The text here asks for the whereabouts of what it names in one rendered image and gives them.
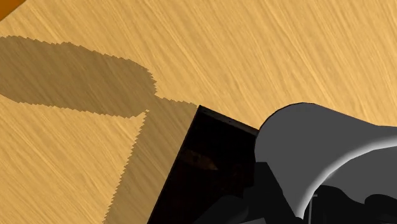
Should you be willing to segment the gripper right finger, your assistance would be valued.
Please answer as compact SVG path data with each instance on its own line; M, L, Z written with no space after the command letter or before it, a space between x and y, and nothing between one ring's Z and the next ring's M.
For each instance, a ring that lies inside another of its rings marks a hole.
M363 203L341 189L321 185L304 212L305 224L397 224L397 199L372 194Z

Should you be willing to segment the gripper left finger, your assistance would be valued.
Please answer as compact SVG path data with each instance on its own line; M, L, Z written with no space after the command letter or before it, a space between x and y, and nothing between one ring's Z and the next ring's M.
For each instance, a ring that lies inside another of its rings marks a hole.
M286 201L268 163L257 162L254 185L243 197L226 195L193 224L303 224Z

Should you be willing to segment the black robot stand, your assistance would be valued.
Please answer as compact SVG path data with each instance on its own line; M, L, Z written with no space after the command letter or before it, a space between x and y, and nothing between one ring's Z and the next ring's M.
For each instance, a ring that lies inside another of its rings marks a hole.
M147 224L193 224L253 184L258 129L199 106Z

